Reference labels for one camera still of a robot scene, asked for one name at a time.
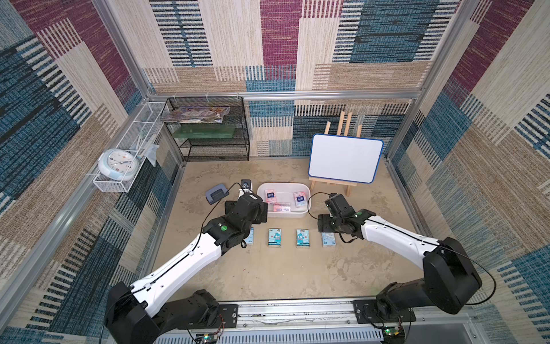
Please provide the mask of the pink blue tissue pack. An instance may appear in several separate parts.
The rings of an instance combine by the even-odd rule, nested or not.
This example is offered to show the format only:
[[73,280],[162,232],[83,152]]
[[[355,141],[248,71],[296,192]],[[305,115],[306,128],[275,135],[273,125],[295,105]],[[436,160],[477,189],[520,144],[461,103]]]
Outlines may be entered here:
[[293,193],[294,203],[296,208],[303,208],[307,206],[307,193],[304,191],[297,191]]

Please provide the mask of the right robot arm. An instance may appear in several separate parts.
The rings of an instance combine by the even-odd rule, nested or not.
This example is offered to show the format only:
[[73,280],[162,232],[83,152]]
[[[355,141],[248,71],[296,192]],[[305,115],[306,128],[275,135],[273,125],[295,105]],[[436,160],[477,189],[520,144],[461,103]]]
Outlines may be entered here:
[[394,225],[367,209],[358,211],[340,193],[325,200],[328,214],[317,218],[322,233],[340,237],[348,234],[381,245],[412,262],[423,277],[410,282],[392,282],[380,291],[373,306],[360,314],[378,322],[396,321],[414,308],[437,307],[451,315],[481,289],[483,283],[475,262],[453,238],[443,240],[422,236]]

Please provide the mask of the blue elephant tissue pack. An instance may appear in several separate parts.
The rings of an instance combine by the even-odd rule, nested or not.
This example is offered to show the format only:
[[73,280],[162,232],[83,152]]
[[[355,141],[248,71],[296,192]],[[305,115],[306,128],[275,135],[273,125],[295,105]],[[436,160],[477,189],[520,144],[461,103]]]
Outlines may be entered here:
[[252,227],[249,231],[249,235],[244,239],[244,242],[247,246],[253,245],[254,243],[254,228]]

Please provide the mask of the blue striped tissue pack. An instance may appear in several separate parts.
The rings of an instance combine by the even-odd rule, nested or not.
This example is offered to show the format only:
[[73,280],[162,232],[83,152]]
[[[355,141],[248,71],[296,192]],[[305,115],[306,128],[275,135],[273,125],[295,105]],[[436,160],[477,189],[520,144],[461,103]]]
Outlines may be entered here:
[[335,247],[336,238],[334,233],[322,233],[322,246],[323,247]]

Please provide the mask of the pink white tissue pack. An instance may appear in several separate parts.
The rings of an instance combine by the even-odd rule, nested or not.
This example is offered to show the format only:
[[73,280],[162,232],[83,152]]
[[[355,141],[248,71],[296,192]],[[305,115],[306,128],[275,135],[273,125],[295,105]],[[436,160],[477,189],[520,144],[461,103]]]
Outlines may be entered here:
[[292,207],[291,207],[291,204],[287,204],[287,203],[277,203],[277,204],[274,204],[274,207],[273,207],[273,212],[277,212],[277,213],[289,213],[292,211]]

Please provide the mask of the teal cartoon tissue pack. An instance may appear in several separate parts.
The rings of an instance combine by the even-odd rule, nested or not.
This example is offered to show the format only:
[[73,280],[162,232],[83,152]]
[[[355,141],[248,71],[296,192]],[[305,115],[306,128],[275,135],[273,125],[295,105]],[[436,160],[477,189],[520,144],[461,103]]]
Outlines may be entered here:
[[310,247],[310,233],[308,229],[296,230],[296,246]]
[[280,247],[282,245],[282,230],[269,229],[268,231],[268,246]]

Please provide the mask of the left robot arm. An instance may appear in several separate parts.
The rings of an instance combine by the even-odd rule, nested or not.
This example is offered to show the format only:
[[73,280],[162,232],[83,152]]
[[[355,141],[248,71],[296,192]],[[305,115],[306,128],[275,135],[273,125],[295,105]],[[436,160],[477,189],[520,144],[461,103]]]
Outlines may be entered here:
[[172,330],[236,327],[235,304],[222,305],[206,290],[172,301],[194,275],[231,248],[244,247],[251,228],[265,223],[268,205],[245,192],[226,202],[223,216],[207,219],[189,246],[149,275],[127,286],[119,282],[107,297],[104,324],[116,343],[154,343]]

